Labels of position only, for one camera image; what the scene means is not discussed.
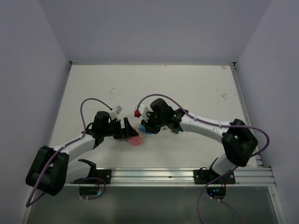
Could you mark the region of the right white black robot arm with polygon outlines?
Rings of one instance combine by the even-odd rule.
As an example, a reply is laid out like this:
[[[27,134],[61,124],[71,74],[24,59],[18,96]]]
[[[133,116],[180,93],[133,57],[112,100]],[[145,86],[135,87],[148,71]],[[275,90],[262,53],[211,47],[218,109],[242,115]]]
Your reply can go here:
[[[154,100],[150,106],[138,104],[134,116],[142,117],[141,125],[148,133],[157,134],[165,126],[176,132],[196,133],[223,145],[224,154],[216,158],[209,168],[194,171],[197,183],[219,183],[232,168],[245,167],[258,145],[242,120],[221,122],[205,119],[181,106],[174,110],[161,98]]]

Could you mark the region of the teal dual usb charger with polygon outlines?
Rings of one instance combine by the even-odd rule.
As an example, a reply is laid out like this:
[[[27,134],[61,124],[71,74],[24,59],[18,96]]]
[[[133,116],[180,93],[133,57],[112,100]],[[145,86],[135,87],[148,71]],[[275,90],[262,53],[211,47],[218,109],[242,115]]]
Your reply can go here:
[[[180,127],[177,127],[177,128],[175,128],[175,129],[172,130],[172,132],[175,133],[175,134],[178,134],[178,133],[181,132],[181,131],[182,131],[182,130],[181,130]]]

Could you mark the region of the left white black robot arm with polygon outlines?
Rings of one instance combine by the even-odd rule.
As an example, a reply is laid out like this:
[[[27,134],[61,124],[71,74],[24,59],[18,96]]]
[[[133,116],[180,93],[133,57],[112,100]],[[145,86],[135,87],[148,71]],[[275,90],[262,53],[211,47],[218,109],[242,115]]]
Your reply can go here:
[[[130,139],[138,136],[138,132],[131,126],[127,117],[121,120],[113,118],[111,113],[99,111],[96,113],[91,126],[69,143],[58,147],[41,147],[26,176],[28,186],[55,196],[67,180],[68,164],[80,155],[95,149],[105,137],[112,136],[115,140]]]

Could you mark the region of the light blue charger plug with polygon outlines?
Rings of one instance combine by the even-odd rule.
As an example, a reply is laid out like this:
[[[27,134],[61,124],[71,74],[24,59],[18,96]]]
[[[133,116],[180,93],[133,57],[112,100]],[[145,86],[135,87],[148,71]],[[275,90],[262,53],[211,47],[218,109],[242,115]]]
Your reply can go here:
[[[139,125],[138,130],[139,130],[140,132],[142,132],[143,134],[145,134],[145,135],[151,135],[150,132],[147,132],[147,131],[146,131],[146,128],[145,128],[143,125]]]

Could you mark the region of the pink cube socket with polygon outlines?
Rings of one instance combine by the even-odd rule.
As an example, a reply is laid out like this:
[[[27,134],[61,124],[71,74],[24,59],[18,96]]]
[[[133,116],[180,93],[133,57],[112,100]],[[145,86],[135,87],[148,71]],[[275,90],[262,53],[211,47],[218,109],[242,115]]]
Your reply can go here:
[[[128,139],[128,143],[132,146],[139,146],[143,144],[143,139],[140,136],[135,136]]]

